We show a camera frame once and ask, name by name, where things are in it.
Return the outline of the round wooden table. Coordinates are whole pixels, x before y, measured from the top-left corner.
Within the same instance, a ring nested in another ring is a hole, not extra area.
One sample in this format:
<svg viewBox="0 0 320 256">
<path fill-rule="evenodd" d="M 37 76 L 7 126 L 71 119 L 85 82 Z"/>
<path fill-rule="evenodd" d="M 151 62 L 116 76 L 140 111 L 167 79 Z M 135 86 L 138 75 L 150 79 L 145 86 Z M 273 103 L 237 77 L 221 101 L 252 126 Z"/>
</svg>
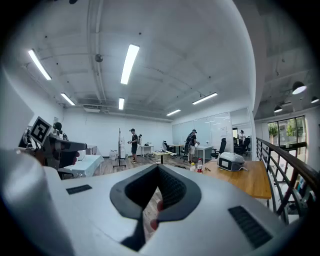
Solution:
<svg viewBox="0 0 320 256">
<path fill-rule="evenodd" d="M 184 144 L 172 144 L 170 145 L 170 147 L 173 148 L 173 152 L 180 155 L 181 154 L 181 151 L 184 150 L 185 148 L 185 145 Z"/>
</svg>

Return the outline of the black railing wooden handrail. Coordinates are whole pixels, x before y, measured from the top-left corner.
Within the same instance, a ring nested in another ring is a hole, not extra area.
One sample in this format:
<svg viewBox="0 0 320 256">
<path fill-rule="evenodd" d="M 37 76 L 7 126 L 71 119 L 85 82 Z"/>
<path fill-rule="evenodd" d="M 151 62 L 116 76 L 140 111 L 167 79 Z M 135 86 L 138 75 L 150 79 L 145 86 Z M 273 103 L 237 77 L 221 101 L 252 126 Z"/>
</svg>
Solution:
<svg viewBox="0 0 320 256">
<path fill-rule="evenodd" d="M 256 139 L 256 157 L 265 167 L 271 190 L 266 206 L 286 225 L 318 208 L 320 172 L 261 138 Z"/>
</svg>

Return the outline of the glass board black stand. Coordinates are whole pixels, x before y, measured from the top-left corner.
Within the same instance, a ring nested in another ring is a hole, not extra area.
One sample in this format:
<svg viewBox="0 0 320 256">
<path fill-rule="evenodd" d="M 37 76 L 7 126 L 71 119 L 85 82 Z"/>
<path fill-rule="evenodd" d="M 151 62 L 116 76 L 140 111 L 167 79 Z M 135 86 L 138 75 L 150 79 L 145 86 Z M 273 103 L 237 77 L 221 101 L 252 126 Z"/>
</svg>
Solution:
<svg viewBox="0 0 320 256">
<path fill-rule="evenodd" d="M 121 157 L 121 147 L 122 147 L 122 143 L 121 143 L 121 129 L 118 129 L 118 163 L 116 165 L 113 165 L 113 168 L 119 168 L 119 167 L 126 167 L 126 164 L 121 164 L 121 160 L 124 160 L 125 158 Z"/>
</svg>

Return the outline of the group of ceiling strip lights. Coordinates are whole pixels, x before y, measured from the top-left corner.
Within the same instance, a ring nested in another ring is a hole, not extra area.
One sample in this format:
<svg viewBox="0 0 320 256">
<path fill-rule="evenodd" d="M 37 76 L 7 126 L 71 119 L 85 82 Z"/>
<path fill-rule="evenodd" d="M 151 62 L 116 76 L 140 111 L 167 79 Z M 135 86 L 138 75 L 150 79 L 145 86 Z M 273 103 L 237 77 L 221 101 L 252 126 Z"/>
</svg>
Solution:
<svg viewBox="0 0 320 256">
<path fill-rule="evenodd" d="M 138 55 L 139 49 L 140 49 L 140 47 L 137 46 L 137 45 L 130 44 L 128 46 L 128 50 L 127 50 L 127 53 L 126 53 L 126 56 L 125 56 L 125 61 L 124 61 L 123 69 L 122 69 L 121 80 L 120 80 L 120 83 L 123 84 L 123 85 L 127 85 L 128 82 L 129 82 L 130 74 L 131 74 L 132 68 L 134 66 L 136 57 Z M 33 49 L 31 49 L 31 50 L 28 51 L 28 54 L 29 54 L 30 58 L 32 59 L 32 61 L 34 62 L 34 64 L 39 69 L 39 71 L 45 77 L 45 79 L 48 80 L 48 81 L 52 80 L 51 76 L 45 70 L 44 66 L 42 65 L 42 63 L 40 62 L 39 58 L 37 57 L 35 51 Z M 205 97 L 193 102 L 192 104 L 193 105 L 199 104 L 199 103 L 201 103 L 203 101 L 206 101 L 208 99 L 216 97 L 217 95 L 218 94 L 216 92 L 211 93 L 210 95 L 205 96 Z M 61 96 L 65 100 L 67 100 L 67 102 L 69 104 L 71 104 L 72 106 L 75 106 L 74 102 L 71 101 L 70 98 L 67 97 L 65 93 L 61 93 Z M 122 111 L 124 109 L 124 105 L 125 105 L 125 99 L 124 98 L 119 98 L 118 109 Z M 180 111 L 181 111 L 181 109 L 176 109 L 175 111 L 172 111 L 172 112 L 168 113 L 166 116 L 172 116 L 175 113 L 178 113 Z"/>
</svg>

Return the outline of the large window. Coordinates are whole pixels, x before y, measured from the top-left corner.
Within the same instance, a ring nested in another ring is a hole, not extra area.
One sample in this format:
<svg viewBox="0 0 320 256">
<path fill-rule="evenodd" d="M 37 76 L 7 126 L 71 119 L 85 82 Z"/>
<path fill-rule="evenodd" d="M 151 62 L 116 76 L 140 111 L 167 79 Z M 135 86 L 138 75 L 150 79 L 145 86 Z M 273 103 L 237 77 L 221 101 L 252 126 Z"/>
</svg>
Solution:
<svg viewBox="0 0 320 256">
<path fill-rule="evenodd" d="M 304 116 L 269 122 L 269 142 L 275 146 L 289 146 L 307 141 L 307 128 Z"/>
</svg>

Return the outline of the white rounded appliance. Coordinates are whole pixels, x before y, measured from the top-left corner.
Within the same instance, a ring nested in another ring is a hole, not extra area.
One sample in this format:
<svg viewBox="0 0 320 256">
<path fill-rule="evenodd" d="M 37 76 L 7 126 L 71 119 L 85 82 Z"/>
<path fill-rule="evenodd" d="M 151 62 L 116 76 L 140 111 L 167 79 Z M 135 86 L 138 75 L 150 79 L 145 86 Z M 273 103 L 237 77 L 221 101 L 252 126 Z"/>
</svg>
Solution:
<svg viewBox="0 0 320 256">
<path fill-rule="evenodd" d="M 223 152 L 217 158 L 218 167 L 229 172 L 248 171 L 244 164 L 244 157 L 236 153 Z"/>
</svg>

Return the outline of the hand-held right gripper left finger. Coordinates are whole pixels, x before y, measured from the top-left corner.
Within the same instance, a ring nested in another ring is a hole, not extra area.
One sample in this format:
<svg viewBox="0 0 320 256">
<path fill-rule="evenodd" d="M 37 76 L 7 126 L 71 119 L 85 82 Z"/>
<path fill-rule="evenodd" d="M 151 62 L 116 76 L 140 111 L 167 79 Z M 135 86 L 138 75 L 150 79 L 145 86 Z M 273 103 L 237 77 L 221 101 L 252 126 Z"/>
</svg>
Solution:
<svg viewBox="0 0 320 256">
<path fill-rule="evenodd" d="M 117 173 L 61 180 L 44 168 L 47 186 L 59 220 L 71 242 L 70 256 L 159 256 L 144 245 L 134 251 L 121 242 L 133 235 L 137 221 L 123 217 L 110 200 L 114 184 L 144 170 L 143 166 Z"/>
</svg>

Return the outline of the person's right hand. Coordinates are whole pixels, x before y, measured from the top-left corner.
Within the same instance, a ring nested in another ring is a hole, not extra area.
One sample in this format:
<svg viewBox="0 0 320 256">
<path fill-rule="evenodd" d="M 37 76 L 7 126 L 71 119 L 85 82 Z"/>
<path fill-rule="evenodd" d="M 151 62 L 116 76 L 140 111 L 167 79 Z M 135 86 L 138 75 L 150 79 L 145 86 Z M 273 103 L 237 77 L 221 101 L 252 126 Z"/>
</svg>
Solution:
<svg viewBox="0 0 320 256">
<path fill-rule="evenodd" d="M 153 229 L 153 230 L 156 230 L 159 226 L 159 222 L 158 222 L 158 217 L 159 217 L 159 213 L 164 209 L 163 207 L 163 201 L 160 200 L 158 203 L 157 203 L 157 216 L 156 218 L 152 219 L 149 224 L 150 224 L 150 227 Z"/>
</svg>

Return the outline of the yellow top pedestal table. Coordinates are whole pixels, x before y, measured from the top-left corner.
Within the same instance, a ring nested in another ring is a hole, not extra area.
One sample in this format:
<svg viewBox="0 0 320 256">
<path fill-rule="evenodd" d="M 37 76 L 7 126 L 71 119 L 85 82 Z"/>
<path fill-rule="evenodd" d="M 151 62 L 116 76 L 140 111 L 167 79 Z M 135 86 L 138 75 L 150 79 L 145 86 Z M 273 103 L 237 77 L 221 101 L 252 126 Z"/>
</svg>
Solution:
<svg viewBox="0 0 320 256">
<path fill-rule="evenodd" d="M 153 151 L 153 155 L 156 158 L 156 162 L 163 164 L 164 163 L 164 156 L 171 156 L 172 152 L 167 150 L 161 150 L 161 151 Z"/>
</svg>

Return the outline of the wooden table white legs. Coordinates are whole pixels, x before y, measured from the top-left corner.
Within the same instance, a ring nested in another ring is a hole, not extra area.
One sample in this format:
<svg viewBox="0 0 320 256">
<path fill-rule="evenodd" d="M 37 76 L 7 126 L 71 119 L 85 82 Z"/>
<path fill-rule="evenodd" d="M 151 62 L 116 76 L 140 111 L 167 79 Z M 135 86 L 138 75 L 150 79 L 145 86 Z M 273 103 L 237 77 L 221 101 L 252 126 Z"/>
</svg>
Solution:
<svg viewBox="0 0 320 256">
<path fill-rule="evenodd" d="M 203 174 L 229 182 L 254 198 L 271 199 L 269 176 L 263 162 L 246 161 L 244 168 L 240 171 L 228 171 L 218 167 L 216 162 L 210 161 L 204 165 Z"/>
</svg>

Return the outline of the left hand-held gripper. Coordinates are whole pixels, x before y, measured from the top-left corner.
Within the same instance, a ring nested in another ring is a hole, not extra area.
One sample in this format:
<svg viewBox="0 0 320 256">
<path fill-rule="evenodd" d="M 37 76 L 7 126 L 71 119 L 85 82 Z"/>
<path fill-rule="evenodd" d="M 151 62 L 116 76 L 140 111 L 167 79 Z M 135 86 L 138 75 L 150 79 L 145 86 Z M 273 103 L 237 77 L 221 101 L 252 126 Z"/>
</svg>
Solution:
<svg viewBox="0 0 320 256">
<path fill-rule="evenodd" d="M 27 128 L 18 151 L 35 157 L 43 166 L 55 170 L 72 166 L 76 152 L 87 149 L 86 143 L 74 142 L 62 131 L 62 124 L 49 124 L 40 116 Z"/>
</svg>

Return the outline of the white desk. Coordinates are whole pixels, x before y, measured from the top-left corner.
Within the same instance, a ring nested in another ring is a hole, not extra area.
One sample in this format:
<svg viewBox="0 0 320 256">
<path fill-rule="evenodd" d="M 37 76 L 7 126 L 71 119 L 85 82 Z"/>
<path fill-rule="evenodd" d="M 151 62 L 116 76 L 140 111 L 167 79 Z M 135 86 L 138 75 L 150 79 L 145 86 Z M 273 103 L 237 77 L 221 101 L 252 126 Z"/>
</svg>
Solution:
<svg viewBox="0 0 320 256">
<path fill-rule="evenodd" d="M 212 160 L 211 153 L 213 152 L 213 147 L 208 145 L 199 145 L 195 148 L 195 155 L 202 159 L 202 163 L 206 164 Z"/>
<path fill-rule="evenodd" d="M 148 154 L 152 154 L 154 146 L 152 144 L 141 145 L 140 146 L 140 155 L 144 158 Z"/>
</svg>

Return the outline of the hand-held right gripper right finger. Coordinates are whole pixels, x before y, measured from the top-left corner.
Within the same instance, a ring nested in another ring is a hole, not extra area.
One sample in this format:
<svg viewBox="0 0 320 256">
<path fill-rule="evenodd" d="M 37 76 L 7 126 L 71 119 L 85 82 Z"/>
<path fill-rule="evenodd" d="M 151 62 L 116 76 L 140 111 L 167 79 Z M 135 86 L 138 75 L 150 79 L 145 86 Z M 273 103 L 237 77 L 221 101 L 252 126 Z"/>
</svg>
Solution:
<svg viewBox="0 0 320 256">
<path fill-rule="evenodd" d="M 161 222 L 139 250 L 144 256 L 246 256 L 254 246 L 229 209 L 243 207 L 274 238 L 285 224 L 266 206 L 227 181 L 171 169 L 194 181 L 201 190 L 198 206 L 185 219 Z"/>
</svg>

